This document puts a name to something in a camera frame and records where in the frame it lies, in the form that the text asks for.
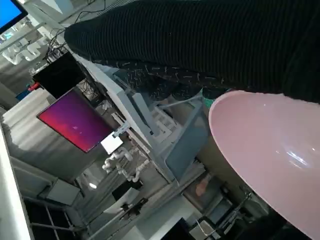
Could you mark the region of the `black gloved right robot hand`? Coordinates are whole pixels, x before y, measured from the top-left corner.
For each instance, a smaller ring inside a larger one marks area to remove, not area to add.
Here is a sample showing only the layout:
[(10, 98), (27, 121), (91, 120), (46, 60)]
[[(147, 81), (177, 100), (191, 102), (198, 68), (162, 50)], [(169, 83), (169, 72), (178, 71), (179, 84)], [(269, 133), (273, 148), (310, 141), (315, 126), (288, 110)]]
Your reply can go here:
[(70, 25), (64, 39), (154, 101), (227, 90), (320, 101), (317, 0), (137, 0)]

